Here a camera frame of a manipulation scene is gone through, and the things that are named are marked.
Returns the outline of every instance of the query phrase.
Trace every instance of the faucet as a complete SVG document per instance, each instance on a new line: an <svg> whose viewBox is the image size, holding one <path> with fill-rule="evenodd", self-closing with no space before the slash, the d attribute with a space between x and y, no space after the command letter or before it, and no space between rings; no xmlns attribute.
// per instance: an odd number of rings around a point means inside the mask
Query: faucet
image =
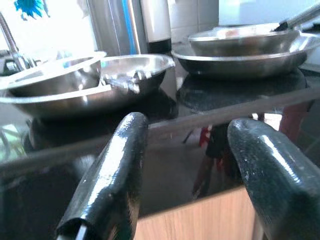
<svg viewBox="0 0 320 240"><path fill-rule="evenodd" d="M35 67L36 62L32 58L29 58L19 52L17 44L14 40L14 37L12 36L11 31L8 27L8 24L5 20L5 17L3 16L1 11L0 11L0 27L17 69L21 72L23 70Z"/></svg>

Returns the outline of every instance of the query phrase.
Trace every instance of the black countertop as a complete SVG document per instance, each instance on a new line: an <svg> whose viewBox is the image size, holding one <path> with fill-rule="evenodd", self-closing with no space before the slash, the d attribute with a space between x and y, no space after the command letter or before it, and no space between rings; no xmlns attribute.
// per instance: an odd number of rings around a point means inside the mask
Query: black countertop
<svg viewBox="0 0 320 240"><path fill-rule="evenodd" d="M211 138L224 143L230 120L257 113L256 118L280 128L318 164L318 98L320 73L315 71L224 82L190 76L177 64L159 91L113 113L56 122L0 105L0 202L5 207L0 238L50 239L82 175L130 112L142 112L150 121L143 217L242 184L228 144L222 144L222 156L206 147L208 126L215 130ZM203 173L204 166L209 171Z"/></svg>

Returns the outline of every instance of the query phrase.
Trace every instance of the stainless steel bowl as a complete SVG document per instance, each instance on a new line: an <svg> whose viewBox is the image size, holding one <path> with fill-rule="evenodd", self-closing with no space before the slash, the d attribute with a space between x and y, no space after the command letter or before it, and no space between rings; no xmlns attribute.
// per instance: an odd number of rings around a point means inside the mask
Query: stainless steel bowl
<svg viewBox="0 0 320 240"><path fill-rule="evenodd" d="M174 61L166 55L130 55L106 57L101 60L102 73L127 73L141 70L151 74L136 84L140 92L123 89L111 84L62 94L15 97L8 90L0 91L0 103L13 104L21 111L44 119L63 119L85 116L98 112L112 112L150 94L159 88L166 70Z"/></svg>
<svg viewBox="0 0 320 240"><path fill-rule="evenodd" d="M98 86L100 60L105 52L67 57L44 63L0 80L0 90L17 97L63 94Z"/></svg>
<svg viewBox="0 0 320 240"><path fill-rule="evenodd" d="M308 55L320 46L320 37L301 34L289 51L255 56L208 57L197 56L190 46L181 46L172 55L193 75L204 75L213 80L255 80L291 72L303 64Z"/></svg>
<svg viewBox="0 0 320 240"><path fill-rule="evenodd" d="M215 27L189 36L188 40L198 56L234 57L278 54L289 51L300 35L298 30L271 32L278 23L240 27Z"/></svg>

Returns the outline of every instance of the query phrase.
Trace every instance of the wooden cabinet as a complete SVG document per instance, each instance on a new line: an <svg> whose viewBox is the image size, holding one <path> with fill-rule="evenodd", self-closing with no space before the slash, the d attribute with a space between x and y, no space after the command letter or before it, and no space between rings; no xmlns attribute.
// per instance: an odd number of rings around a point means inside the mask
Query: wooden cabinet
<svg viewBox="0 0 320 240"><path fill-rule="evenodd" d="M251 240L255 210L244 187L138 221L135 240Z"/></svg>

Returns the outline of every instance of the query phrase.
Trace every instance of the blue stripe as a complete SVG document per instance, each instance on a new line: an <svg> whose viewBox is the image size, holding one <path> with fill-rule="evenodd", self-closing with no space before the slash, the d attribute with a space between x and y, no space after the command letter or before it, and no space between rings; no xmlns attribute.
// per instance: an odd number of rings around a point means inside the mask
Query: blue stripe
<svg viewBox="0 0 320 240"><path fill-rule="evenodd" d="M134 34L131 26L131 20L130 20L130 14L128 9L128 3L127 0L122 0L122 7L124 12L124 20L126 25L126 31L129 36L129 42L130 42L130 54L137 54L135 41L134 41Z"/></svg>

